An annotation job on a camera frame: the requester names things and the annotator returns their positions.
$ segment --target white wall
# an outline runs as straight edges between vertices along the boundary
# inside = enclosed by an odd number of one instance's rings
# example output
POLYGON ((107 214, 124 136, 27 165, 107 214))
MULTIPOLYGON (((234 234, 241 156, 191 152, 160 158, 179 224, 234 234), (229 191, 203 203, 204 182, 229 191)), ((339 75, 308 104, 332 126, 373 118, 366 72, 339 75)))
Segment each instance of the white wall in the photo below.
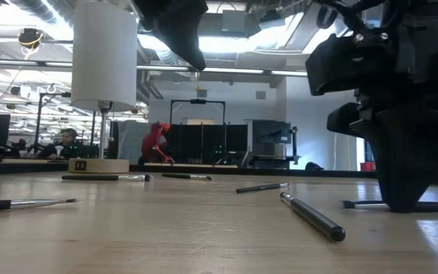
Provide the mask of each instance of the white wall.
MULTIPOLYGON (((163 100, 150 100, 150 123, 170 121, 170 100, 196 99, 195 82, 158 82, 156 86, 163 95, 163 100)), ((275 119, 276 90, 269 84, 260 83, 229 83, 205 82, 200 83, 201 89, 208 90, 206 100, 226 101, 226 123, 244 124, 245 119, 275 119), (266 91, 266 100, 256 100, 257 91, 266 91)), ((173 105, 173 123, 181 123, 183 119, 215 119, 216 124, 222 123, 222 105, 205 104, 191 105, 177 102, 173 105)))
MULTIPOLYGON (((336 170, 357 170, 356 139, 338 134, 335 146, 335 134, 327 130, 328 115, 348 101, 353 101, 352 91, 312 97, 307 78, 287 78, 286 85, 287 121, 299 129, 297 154, 301 156, 299 164, 290 168, 304 169, 312 161, 326 170, 332 170, 336 151, 336 170)), ((291 145, 288 145, 287 153, 291 155, 291 145)))

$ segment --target ceiling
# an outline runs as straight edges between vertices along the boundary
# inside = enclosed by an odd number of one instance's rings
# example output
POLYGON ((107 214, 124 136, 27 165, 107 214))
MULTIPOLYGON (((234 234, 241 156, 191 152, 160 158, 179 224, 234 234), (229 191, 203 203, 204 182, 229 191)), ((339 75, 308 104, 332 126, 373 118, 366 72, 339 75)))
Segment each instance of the ceiling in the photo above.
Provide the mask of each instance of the ceiling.
MULTIPOLYGON (((45 18, 38 14, 28 14, 16 5, 0 4, 0 59, 24 59, 27 49, 17 41, 17 35, 25 27, 32 27, 45 32, 38 51, 29 56, 30 60, 71 62, 72 46, 71 38, 73 25, 71 16, 73 9, 85 2, 96 2, 94 0, 45 0, 55 5, 55 10, 61 15, 59 24, 51 25, 44 21, 45 18)), ((130 0, 105 0, 112 5, 133 11, 130 0)), ((335 27, 327 31, 319 31, 315 25, 315 19, 319 6, 307 0, 263 0, 245 1, 235 0, 234 2, 208 2, 209 11, 205 14, 199 25, 198 34, 202 46, 209 46, 202 49, 207 67, 212 68, 241 68, 241 69, 276 69, 276 70, 300 70, 305 69, 304 63, 309 56, 305 52, 309 43, 320 43, 330 33, 340 33, 345 26, 337 22, 335 27), (237 10, 235 16, 244 16, 246 25, 244 31, 238 36, 232 37, 230 33, 221 31, 224 14, 237 10), (260 20, 267 11, 276 10, 281 16, 277 27, 268 27, 260 24, 260 20)), ((138 32, 140 45, 138 47, 138 63, 160 64, 160 65, 187 65, 183 60, 175 56, 175 61, 163 63, 158 53, 163 50, 157 49, 160 41, 153 40, 149 33, 140 28, 138 32)), ((14 69, 0 69, 0 97, 10 88, 8 85, 14 79, 17 71, 14 69)), ((138 114, 116 113, 115 119, 136 119, 147 121, 148 108, 146 103, 150 96, 160 93, 159 83, 161 82, 189 82, 196 81, 196 74, 190 72, 138 72, 139 83, 137 83, 137 109, 138 114)), ((221 73, 202 73, 200 81, 219 81, 229 83, 267 83, 270 88, 276 88, 281 82, 280 76, 261 75, 232 75, 221 73)), ((34 134, 36 120, 36 106, 38 105, 38 93, 46 92, 48 89, 55 93, 71 91, 70 72, 46 72, 21 71, 14 80, 14 86, 23 86, 22 90, 31 89, 32 96, 22 97, 7 95, 0 102, 0 113, 12 113, 12 134, 31 135, 34 134)), ((85 131, 84 139, 90 138, 90 123, 92 113, 76 108, 68 108, 70 104, 66 98, 55 97, 43 108, 43 128, 47 137, 52 137, 58 132, 57 129, 74 127, 78 131, 85 131)))

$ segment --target wooden table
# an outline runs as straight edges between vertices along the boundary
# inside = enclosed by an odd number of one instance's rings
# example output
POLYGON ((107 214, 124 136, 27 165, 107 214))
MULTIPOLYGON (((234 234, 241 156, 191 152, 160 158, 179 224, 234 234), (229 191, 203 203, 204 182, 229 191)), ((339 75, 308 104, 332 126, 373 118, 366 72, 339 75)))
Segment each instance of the wooden table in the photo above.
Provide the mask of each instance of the wooden table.
MULTIPOLYGON (((0 176, 0 199, 78 198, 77 204, 0 212, 0 273, 438 273, 438 214, 343 210, 379 199, 374 181, 214 176, 214 182, 68 182, 62 173, 0 176), (328 242, 291 211, 281 190, 347 231, 328 242)), ((438 200, 431 188, 425 200, 438 200)))

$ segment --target lamp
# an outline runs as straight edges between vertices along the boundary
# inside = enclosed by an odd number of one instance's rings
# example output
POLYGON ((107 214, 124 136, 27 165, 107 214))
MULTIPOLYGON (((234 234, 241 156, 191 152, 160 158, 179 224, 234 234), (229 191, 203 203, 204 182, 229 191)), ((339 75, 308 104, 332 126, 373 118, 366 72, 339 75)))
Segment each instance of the lamp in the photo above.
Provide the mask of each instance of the lamp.
POLYGON ((74 32, 71 105, 100 111, 102 120, 99 159, 74 159, 69 162, 69 170, 128 172, 127 160, 103 158, 108 112, 133 110, 136 105, 138 25, 125 10, 105 3, 90 2, 75 9, 74 32), (113 170, 119 165, 122 168, 113 170))

